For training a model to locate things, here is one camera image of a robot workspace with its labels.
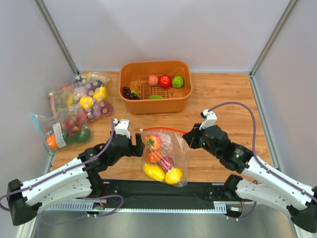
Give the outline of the orange zip top bag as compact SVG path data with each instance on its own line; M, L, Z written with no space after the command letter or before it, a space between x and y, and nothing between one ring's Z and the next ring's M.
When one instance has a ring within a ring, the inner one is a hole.
M146 147L146 136L150 134L158 134L162 140L162 146L160 149L162 152L162 157L169 156L175 162L175 168L180 168L183 172L183 178L180 183L171 185L175 187L184 187L187 185L187 163L189 159L189 146L186 141L183 139L183 135L185 134L182 130L177 130L169 127L150 127L143 128L143 132L141 132L142 137L144 138L145 150L143 152L143 164L148 163L146 161L146 153L150 150Z

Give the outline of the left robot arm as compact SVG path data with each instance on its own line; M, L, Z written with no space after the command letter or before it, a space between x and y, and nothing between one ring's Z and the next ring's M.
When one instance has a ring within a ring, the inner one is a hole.
M145 148L137 133L136 144L125 135L114 134L107 143L86 149L66 165L30 181L8 184L7 202L15 226L33 220L46 208L74 198L103 199L106 188L99 173L122 157L141 157Z

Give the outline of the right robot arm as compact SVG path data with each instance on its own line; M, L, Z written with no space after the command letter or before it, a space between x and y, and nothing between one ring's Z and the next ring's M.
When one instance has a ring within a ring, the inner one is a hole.
M302 184L255 156L248 148L231 142L217 125L193 129L183 135L191 149L204 149L238 175L226 180L225 194L261 203L287 215L299 228L317 231L317 189Z

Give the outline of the fake orange tangerine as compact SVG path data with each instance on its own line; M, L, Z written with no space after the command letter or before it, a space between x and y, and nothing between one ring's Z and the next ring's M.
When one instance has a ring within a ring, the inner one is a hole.
M146 153L146 161L151 164L159 163L162 159L162 152L160 150L149 150Z

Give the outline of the fake persimmon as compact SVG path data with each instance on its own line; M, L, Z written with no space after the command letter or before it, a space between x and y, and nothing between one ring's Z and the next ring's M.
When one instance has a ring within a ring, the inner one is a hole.
M162 138L158 134L150 134L146 136L146 147L150 150L158 150L163 143Z

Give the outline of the fake yellow mango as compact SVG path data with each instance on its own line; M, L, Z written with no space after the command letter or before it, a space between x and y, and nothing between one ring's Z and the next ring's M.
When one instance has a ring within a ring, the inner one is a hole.
M156 181L162 182L165 179L165 171L155 164L144 163L143 171L146 176Z

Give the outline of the fake purple fruit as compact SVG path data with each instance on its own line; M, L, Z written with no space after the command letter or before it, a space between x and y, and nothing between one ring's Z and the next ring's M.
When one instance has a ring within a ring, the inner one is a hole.
M170 170L172 170L175 167L174 160L169 156L162 157L162 159L160 160L159 163L165 172L169 172Z

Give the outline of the fake yellow lemon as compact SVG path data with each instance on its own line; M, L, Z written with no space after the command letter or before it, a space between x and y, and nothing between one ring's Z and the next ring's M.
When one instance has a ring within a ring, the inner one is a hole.
M181 182L183 172L180 168L173 168L165 174L165 182L169 185L175 185Z

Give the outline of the blue zip bag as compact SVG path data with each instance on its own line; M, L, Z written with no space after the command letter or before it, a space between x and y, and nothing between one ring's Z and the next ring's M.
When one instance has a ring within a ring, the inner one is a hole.
M92 132L81 108L62 109L52 117L31 114L31 119L51 155L60 149L91 140Z

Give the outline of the fake green mango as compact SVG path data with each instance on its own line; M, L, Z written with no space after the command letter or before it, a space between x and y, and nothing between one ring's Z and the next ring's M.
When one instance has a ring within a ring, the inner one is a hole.
M148 99L149 99L149 100L152 100L152 99L164 99L164 97L161 96L161 95L150 95L150 96L148 97Z

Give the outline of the fake purple grapes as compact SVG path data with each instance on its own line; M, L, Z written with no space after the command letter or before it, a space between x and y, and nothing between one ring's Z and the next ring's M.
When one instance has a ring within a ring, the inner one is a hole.
M131 93L131 89L129 87L122 88L122 96L128 100L141 100L142 99L140 96L138 97L134 93Z

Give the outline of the fake green pear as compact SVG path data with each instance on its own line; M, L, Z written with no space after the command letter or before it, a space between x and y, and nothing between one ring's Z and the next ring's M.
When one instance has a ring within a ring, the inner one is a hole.
M131 93L134 93L134 94L137 95L138 97L140 96L136 90L133 90L133 89L132 89L132 90L131 90Z

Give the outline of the fake green apple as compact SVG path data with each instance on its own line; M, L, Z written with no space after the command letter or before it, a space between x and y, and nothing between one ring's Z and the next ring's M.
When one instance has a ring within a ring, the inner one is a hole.
M182 76L178 75L178 76L175 76L173 79L172 79L172 86L174 88L180 88L182 87L184 84L184 79Z

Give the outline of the polka dot zip bag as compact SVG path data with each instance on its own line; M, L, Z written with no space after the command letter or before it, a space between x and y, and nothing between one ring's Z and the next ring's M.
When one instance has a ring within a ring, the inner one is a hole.
M114 107L108 101L106 73L88 72L75 77L72 90L73 102L81 107L87 121L94 121L113 114Z

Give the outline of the fake red apple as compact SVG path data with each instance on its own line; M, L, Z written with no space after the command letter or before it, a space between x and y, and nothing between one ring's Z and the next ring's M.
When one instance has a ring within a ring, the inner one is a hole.
M168 89L172 85L172 79L169 75L162 75L158 78L158 84L163 89Z

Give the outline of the fake peach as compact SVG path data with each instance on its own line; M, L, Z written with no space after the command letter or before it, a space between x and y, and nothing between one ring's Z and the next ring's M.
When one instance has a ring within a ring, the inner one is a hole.
M148 77L148 84L150 86L156 86L158 84L158 80L159 80L159 78L156 75L151 74Z

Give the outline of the pink zip bag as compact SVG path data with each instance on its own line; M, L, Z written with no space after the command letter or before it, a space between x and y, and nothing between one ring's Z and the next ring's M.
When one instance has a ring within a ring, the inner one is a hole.
M47 88L45 93L49 100L53 116L62 109L74 104L73 84L65 84L54 88Z

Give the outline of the orange plastic basket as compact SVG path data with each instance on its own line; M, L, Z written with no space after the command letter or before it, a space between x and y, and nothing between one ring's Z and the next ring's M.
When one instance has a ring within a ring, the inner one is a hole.
M148 84L149 75L182 76L184 84L180 88L163 89ZM122 88L136 90L141 100L128 100L122 96ZM189 67L179 60L131 62L120 70L119 95L128 112L132 114L173 113L184 110L193 92ZM161 95L164 99L149 100L150 95Z

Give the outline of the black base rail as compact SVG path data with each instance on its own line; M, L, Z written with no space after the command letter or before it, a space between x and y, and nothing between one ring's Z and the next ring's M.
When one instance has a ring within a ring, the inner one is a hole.
M104 180L103 199L73 198L49 205L45 211L83 211L88 214L107 212L224 214L234 218L246 215L246 206L261 204L256 192L265 187L252 182L245 185L246 195L237 195L226 183L189 182L178 188L157 181Z

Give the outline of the right aluminium frame post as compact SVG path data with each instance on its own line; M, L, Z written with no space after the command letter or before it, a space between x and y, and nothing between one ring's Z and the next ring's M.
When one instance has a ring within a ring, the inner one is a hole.
M276 26L274 27L270 37L268 38L263 50L261 51L258 59L256 60L252 70L249 73L249 76L253 78L257 72L259 71L264 59L268 55L269 51L271 50L272 46L274 45L275 41L277 40L279 34L281 33L282 29L284 28L286 22L288 21L289 17L291 16L292 12L294 11L296 5L299 3L299 0L289 0L288 4L283 11L281 17L279 18Z

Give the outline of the aluminium frame post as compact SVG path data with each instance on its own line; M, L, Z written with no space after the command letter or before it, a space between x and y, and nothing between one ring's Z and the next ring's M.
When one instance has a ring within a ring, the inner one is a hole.
M252 70L249 73L249 76L253 78L257 72L259 71L264 59L268 55L269 51L271 50L272 46L274 45L275 41L277 40L279 34L281 33L282 29L284 28L286 22L288 21L289 17L291 16L292 12L294 11L296 5L299 3L299 0L289 0L288 4L283 11L281 17L279 18L276 26L274 27L270 37L268 38L263 50L261 51L258 59L256 60Z
M59 30L57 29L54 20L43 0L34 0L34 3L36 4L37 8L39 9L44 21L46 22L48 28L50 29L51 34L53 35L58 47L60 48L68 66L72 70L74 74L78 74L79 70L77 66L75 65L74 60L72 59L69 50L67 49L64 40L62 39Z

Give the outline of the left aluminium frame post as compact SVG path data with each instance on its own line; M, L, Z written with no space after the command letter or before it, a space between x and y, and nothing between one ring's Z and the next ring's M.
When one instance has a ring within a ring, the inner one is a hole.
M36 4L37 8L39 9L44 21L46 22L48 28L50 29L51 34L53 35L58 47L60 48L68 66L72 70L74 74L78 74L79 70L77 66L75 65L74 60L72 59L69 50L67 49L64 40L62 39L59 30L57 29L54 20L43 0L34 0L34 3Z

